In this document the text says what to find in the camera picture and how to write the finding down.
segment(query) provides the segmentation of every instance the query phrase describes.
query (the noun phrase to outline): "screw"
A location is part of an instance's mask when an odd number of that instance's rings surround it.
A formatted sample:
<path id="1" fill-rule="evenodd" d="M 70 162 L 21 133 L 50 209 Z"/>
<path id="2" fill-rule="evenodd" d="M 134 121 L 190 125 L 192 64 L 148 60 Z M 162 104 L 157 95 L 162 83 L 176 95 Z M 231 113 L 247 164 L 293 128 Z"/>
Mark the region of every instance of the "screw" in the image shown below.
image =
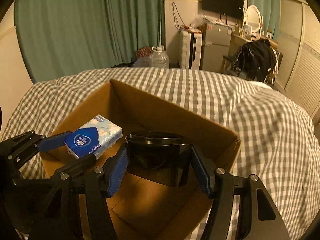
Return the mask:
<path id="1" fill-rule="evenodd" d="M 95 172 L 95 173 L 101 173 L 101 172 L 103 172 L 103 168 L 102 168 L 102 167 L 96 167 L 96 168 L 94 169 L 94 172 Z"/>
<path id="2" fill-rule="evenodd" d="M 258 181 L 259 177 L 255 174 L 250 175 L 250 179 L 252 179 L 253 181 Z"/>
<path id="3" fill-rule="evenodd" d="M 217 169 L 216 169 L 216 172 L 217 172 L 218 174 L 220 174 L 220 175 L 226 173 L 226 171 L 225 171 L 223 168 L 217 168 Z"/>
<path id="4" fill-rule="evenodd" d="M 61 176 L 60 176 L 61 179 L 63 180 L 66 180 L 69 178 L 69 174 L 68 173 L 63 173 Z"/>

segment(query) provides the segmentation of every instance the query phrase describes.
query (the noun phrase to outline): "tissue pack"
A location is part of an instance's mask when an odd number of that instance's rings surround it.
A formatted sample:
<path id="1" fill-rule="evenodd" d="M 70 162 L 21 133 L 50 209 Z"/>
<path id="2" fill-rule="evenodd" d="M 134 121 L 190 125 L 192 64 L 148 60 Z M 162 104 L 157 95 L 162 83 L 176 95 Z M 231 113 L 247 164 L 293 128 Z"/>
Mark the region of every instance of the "tissue pack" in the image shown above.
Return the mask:
<path id="1" fill-rule="evenodd" d="M 65 139 L 68 152 L 79 159 L 94 154 L 97 159 L 122 137 L 121 127 L 97 115 Z"/>

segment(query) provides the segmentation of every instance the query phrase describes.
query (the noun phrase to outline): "green curtain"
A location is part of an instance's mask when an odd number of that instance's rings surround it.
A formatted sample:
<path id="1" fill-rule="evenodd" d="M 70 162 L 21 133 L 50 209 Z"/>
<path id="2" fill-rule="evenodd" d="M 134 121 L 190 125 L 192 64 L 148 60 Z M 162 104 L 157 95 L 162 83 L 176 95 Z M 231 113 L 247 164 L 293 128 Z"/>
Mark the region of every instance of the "green curtain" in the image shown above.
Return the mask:
<path id="1" fill-rule="evenodd" d="M 131 62 L 137 49 L 157 45 L 161 15 L 163 0 L 16 0 L 14 9 L 36 82 Z"/>
<path id="2" fill-rule="evenodd" d="M 255 5 L 263 16 L 263 31 L 268 28 L 272 32 L 272 39 L 277 40 L 280 21 L 280 0 L 248 0 L 248 5 Z"/>

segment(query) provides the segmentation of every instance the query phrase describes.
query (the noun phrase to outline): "white suitcase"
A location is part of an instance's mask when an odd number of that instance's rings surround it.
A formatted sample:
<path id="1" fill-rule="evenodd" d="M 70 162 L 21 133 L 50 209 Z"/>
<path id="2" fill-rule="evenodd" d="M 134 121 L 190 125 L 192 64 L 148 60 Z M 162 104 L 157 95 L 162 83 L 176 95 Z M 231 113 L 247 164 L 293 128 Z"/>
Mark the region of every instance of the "white suitcase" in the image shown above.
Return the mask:
<path id="1" fill-rule="evenodd" d="M 189 33 L 188 31 L 180 32 L 180 68 L 199 70 L 201 46 L 201 33 Z"/>

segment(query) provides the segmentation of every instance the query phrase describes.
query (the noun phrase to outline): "gingham blanket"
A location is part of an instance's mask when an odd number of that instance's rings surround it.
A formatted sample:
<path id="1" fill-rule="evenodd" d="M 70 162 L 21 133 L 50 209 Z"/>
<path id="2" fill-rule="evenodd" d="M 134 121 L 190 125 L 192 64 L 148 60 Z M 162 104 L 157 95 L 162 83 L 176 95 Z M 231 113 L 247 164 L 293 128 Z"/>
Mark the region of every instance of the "gingham blanket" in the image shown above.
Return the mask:
<path id="1" fill-rule="evenodd" d="M 257 174 L 278 207 L 291 239 L 298 239 L 320 208 L 320 148 L 308 114 L 281 93 L 236 77 L 180 69 L 115 68 L 82 72 L 35 84 L 4 130 L 8 139 L 28 130 L 50 135 L 57 125 L 109 79 L 117 79 L 228 127 L 242 141 L 232 174 Z M 21 168 L 44 174 L 36 155 Z M 228 238 L 234 238 L 235 199 Z M 200 239 L 206 217 L 187 239 Z"/>

